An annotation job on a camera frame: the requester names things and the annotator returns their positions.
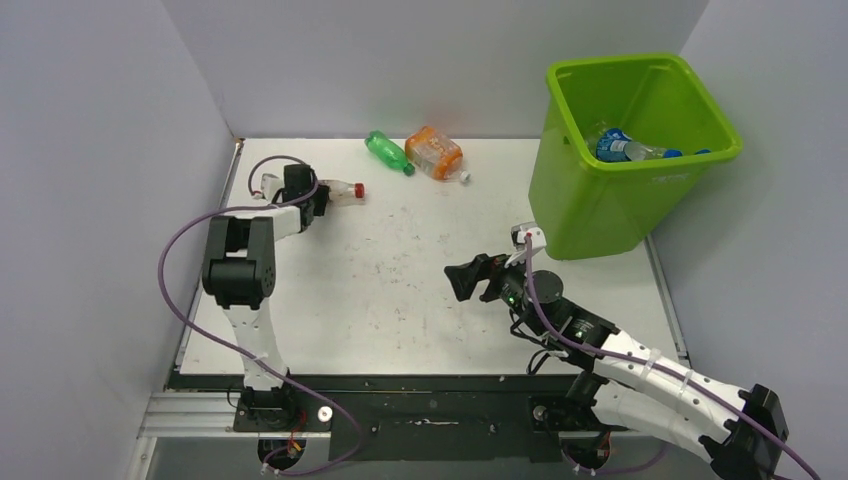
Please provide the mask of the crushed red label bottle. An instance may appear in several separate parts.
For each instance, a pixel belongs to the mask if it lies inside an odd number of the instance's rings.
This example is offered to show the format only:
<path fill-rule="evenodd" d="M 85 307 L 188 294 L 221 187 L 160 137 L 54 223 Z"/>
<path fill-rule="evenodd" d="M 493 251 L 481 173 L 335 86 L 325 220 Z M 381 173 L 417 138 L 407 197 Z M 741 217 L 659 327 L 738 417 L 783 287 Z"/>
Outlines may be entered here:
<path fill-rule="evenodd" d="M 328 201 L 332 206 L 362 205 L 366 202 L 366 190 L 363 183 L 323 180 L 322 184 L 329 189 Z"/>

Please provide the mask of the green soda bottle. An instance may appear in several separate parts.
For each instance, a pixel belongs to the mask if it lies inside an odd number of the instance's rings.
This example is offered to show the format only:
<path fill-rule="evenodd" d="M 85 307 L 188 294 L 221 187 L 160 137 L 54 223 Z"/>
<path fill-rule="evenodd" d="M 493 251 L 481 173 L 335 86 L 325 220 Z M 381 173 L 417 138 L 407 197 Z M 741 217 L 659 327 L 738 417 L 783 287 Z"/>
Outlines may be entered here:
<path fill-rule="evenodd" d="M 401 172 L 405 176 L 412 176 L 415 173 L 415 167 L 408 160 L 404 150 L 383 132 L 371 131 L 365 138 L 364 144 L 368 151 L 388 168 Z"/>

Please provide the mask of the large orange tea bottle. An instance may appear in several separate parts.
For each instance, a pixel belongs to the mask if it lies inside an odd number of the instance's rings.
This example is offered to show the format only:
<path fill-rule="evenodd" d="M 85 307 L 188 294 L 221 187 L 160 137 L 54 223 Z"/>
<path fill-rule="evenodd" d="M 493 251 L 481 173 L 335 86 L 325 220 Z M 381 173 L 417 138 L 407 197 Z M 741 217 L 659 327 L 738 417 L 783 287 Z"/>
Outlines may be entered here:
<path fill-rule="evenodd" d="M 422 127 L 406 139 L 404 150 L 407 158 L 433 180 L 467 184 L 471 179 L 463 150 L 440 130 Z"/>

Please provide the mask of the pepsi bottle blue cap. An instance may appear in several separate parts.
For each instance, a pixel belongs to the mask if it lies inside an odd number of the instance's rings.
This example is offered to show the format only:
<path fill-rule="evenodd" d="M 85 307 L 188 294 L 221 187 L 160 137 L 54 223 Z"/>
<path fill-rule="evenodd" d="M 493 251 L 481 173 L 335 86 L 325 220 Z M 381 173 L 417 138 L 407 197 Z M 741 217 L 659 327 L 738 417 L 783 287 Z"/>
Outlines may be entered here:
<path fill-rule="evenodd" d="M 619 128 L 602 127 L 587 140 L 589 151 L 601 162 L 624 163 L 681 157 L 678 149 L 651 146 L 634 140 Z"/>

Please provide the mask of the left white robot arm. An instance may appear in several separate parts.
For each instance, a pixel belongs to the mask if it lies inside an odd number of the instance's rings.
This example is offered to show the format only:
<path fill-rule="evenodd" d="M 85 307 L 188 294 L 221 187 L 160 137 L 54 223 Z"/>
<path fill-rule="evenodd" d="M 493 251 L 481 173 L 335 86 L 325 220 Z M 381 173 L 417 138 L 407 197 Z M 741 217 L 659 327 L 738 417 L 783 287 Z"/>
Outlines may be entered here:
<path fill-rule="evenodd" d="M 242 408 L 282 431 L 297 420 L 298 403 L 293 388 L 285 383 L 289 367 L 271 320 L 275 243 L 304 232 L 327 200 L 314 170 L 304 163 L 286 165 L 281 177 L 265 174 L 260 186 L 261 198 L 269 202 L 267 210 L 211 218 L 201 281 L 235 335 L 244 368 Z"/>

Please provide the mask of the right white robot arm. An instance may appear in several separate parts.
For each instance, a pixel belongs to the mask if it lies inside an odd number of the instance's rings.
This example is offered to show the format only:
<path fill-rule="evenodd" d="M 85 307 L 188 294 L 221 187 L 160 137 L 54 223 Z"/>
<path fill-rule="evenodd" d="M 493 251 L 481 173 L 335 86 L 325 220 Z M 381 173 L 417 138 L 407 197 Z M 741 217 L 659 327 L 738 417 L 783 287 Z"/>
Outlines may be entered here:
<path fill-rule="evenodd" d="M 788 428 L 770 389 L 713 380 L 666 357 L 567 299 L 551 271 L 480 254 L 444 273 L 459 301 L 486 282 L 481 301 L 502 301 L 532 340 L 581 369 L 565 402 L 573 425 L 649 434 L 696 455 L 721 479 L 773 478 Z"/>

